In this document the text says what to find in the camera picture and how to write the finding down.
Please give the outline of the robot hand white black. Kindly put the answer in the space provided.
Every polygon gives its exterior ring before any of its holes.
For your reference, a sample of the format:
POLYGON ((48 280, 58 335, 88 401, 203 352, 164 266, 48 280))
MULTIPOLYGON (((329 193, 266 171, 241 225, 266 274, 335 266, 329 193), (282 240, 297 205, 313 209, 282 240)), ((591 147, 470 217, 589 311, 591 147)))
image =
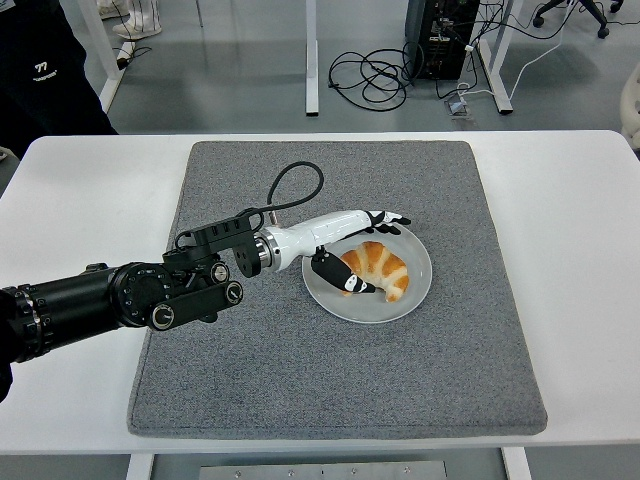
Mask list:
POLYGON ((290 228, 266 227, 255 235, 261 266, 275 272, 299 256, 343 294, 372 293, 380 288, 388 302, 399 300, 409 286, 406 263, 379 242, 366 241, 341 257, 325 247, 361 232, 398 235, 410 221, 385 211, 351 210, 323 215, 290 228))

